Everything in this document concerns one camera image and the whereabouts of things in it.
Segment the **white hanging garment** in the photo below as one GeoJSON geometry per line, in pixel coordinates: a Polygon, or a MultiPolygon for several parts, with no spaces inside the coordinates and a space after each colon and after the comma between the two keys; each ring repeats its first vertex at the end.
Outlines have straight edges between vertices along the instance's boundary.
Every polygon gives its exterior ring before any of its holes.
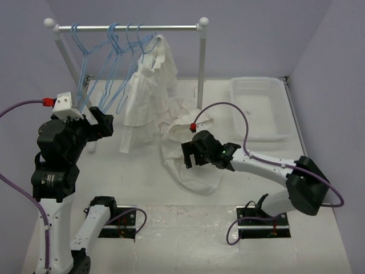
{"type": "Polygon", "coordinates": [[[120,152],[148,143],[159,133],[169,110],[169,92],[177,85],[177,68],[163,35],[155,36],[139,58],[128,84],[120,152]]]}

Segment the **white plastic basket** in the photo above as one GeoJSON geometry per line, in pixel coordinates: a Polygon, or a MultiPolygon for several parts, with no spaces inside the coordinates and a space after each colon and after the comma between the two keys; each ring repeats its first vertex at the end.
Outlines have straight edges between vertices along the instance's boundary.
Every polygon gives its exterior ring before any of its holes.
{"type": "Polygon", "coordinates": [[[291,137],[291,110],[283,82],[269,77],[230,80],[230,102],[245,114],[248,140],[275,142],[291,137]]]}

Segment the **white skirt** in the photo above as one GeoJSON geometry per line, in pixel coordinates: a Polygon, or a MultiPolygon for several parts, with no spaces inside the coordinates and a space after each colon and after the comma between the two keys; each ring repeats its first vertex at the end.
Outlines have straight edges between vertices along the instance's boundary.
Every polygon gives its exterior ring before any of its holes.
{"type": "Polygon", "coordinates": [[[211,165],[193,166],[187,169],[181,145],[190,142],[194,134],[190,131],[200,110],[195,101],[171,98],[168,111],[161,124],[161,154],[163,163],[174,180],[185,188],[200,194],[210,195],[218,187],[222,174],[211,165]]]}

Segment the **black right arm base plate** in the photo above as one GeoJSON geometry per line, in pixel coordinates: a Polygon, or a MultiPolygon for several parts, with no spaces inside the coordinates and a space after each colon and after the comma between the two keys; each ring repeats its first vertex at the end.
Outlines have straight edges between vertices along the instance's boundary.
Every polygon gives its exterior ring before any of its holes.
{"type": "MultiPolygon", "coordinates": [[[[264,212],[256,213],[256,203],[248,202],[245,206],[237,206],[237,219],[243,217],[269,218],[264,212]]],[[[289,220],[286,213],[283,213],[275,220],[240,220],[238,222],[238,234],[241,239],[275,239],[291,238],[289,220]]]]}

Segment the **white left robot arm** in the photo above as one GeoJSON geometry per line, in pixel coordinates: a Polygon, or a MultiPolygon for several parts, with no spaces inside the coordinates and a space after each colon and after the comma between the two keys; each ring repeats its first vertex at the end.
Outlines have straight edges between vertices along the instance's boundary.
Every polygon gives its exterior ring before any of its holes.
{"type": "Polygon", "coordinates": [[[75,239],[71,239],[71,210],[79,175],[77,161],[88,142],[113,134],[113,116],[90,107],[96,124],[85,115],[64,120],[52,115],[38,130],[33,198],[40,205],[40,251],[35,273],[89,273],[90,251],[106,224],[118,219],[116,200],[97,196],[75,239]]]}

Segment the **white clothes rack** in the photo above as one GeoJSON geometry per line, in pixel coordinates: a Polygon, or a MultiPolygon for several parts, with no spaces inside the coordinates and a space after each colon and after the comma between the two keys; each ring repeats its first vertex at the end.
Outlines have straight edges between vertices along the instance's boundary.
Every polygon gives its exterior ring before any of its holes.
{"type": "MultiPolygon", "coordinates": [[[[203,17],[199,20],[199,23],[196,25],[156,25],[156,26],[144,26],[140,28],[140,31],[195,31],[199,33],[200,36],[200,53],[199,53],[199,72],[198,72],[198,90],[197,90],[197,107],[201,108],[202,106],[202,96],[203,96],[203,88],[204,88],[204,66],[205,66],[205,50],[206,50],[206,33],[208,28],[209,21],[207,18],[203,17]]],[[[55,21],[51,18],[47,18],[44,20],[44,25],[52,30],[55,35],[55,43],[72,75],[76,81],[76,85],[78,86],[78,80],[80,77],[80,73],[75,71],[74,65],[71,62],[70,56],[67,53],[66,48],[63,45],[62,39],[60,35],[62,33],[70,32],[71,26],[62,26],[55,23],[55,21]]],[[[108,42],[107,31],[109,26],[78,26],[77,35],[85,46],[87,50],[92,49],[94,46],[100,44],[103,41],[108,42]]],[[[128,31],[135,31],[137,26],[127,25],[119,26],[115,31],[123,31],[126,29],[128,31]]],[[[87,101],[84,103],[84,107],[90,106],[89,97],[92,93],[86,92],[83,90],[83,95],[86,95],[87,101]]],[[[75,101],[74,105],[77,108],[77,99],[75,93],[75,101]]],[[[125,112],[126,107],[125,102],[121,111],[125,112]]]]}

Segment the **blue hanger holding garment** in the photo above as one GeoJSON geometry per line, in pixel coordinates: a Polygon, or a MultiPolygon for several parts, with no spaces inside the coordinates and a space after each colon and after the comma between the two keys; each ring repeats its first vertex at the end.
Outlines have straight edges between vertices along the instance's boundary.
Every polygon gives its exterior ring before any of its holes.
{"type": "Polygon", "coordinates": [[[147,35],[143,39],[140,39],[139,32],[142,25],[143,23],[140,23],[136,29],[137,42],[141,50],[141,57],[139,58],[141,64],[143,64],[145,56],[149,53],[152,53],[161,41],[161,38],[155,35],[147,35]]]}

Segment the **blue wire hanger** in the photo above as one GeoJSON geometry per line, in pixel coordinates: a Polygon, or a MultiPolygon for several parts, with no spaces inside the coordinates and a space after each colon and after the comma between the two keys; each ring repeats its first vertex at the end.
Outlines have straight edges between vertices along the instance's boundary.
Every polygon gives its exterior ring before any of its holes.
{"type": "Polygon", "coordinates": [[[86,76],[86,68],[87,68],[87,63],[88,63],[88,57],[97,52],[98,50],[100,50],[103,46],[109,44],[109,42],[107,41],[103,41],[100,44],[94,46],[92,49],[87,50],[85,48],[85,46],[82,44],[82,42],[80,41],[78,35],[77,35],[77,30],[78,30],[78,23],[74,23],[71,25],[71,36],[73,41],[75,42],[75,44],[77,45],[78,49],[81,51],[82,55],[83,55],[83,60],[82,60],[82,65],[81,65],[81,69],[80,69],[80,77],[78,80],[78,88],[77,88],[77,92],[76,92],[76,99],[77,99],[77,108],[80,112],[82,112],[82,109],[84,108],[84,103],[87,101],[86,99],[86,95],[83,95],[83,90],[84,90],[84,79],[86,76]]]}

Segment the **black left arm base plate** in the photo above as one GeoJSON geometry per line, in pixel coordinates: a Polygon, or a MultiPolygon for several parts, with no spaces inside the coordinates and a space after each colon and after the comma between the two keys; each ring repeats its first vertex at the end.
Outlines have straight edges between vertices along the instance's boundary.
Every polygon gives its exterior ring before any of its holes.
{"type": "Polygon", "coordinates": [[[107,224],[100,231],[99,238],[133,239],[136,236],[136,210],[124,214],[122,217],[107,224]]]}

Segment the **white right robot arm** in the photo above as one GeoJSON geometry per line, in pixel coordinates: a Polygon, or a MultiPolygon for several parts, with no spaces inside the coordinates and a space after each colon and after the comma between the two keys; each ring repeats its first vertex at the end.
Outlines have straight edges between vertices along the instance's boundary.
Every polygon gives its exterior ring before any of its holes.
{"type": "Polygon", "coordinates": [[[315,216],[329,190],[323,172],[306,156],[290,160],[254,154],[239,144],[221,144],[207,130],[197,133],[181,148],[187,168],[212,164],[221,170],[250,173],[281,185],[283,191],[264,194],[256,203],[254,217],[260,224],[295,210],[315,216]]]}

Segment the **blue empty hangers bunch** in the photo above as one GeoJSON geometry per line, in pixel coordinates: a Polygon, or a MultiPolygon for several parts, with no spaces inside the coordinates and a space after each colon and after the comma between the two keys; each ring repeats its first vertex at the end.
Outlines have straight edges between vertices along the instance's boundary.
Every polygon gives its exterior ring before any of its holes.
{"type": "Polygon", "coordinates": [[[119,37],[115,34],[118,23],[113,23],[108,27],[107,38],[113,48],[113,60],[111,61],[109,72],[107,74],[106,84],[104,86],[104,92],[99,101],[99,108],[103,112],[109,111],[114,103],[117,104],[116,113],[118,114],[127,100],[127,85],[132,75],[137,71],[137,61],[141,57],[140,46],[136,41],[131,41],[128,36],[128,30],[125,30],[126,44],[121,46],[119,43],[119,37]],[[128,55],[131,56],[131,61],[128,65],[128,70],[123,78],[122,83],[113,90],[115,87],[117,75],[120,72],[122,62],[128,59],[128,55]]]}

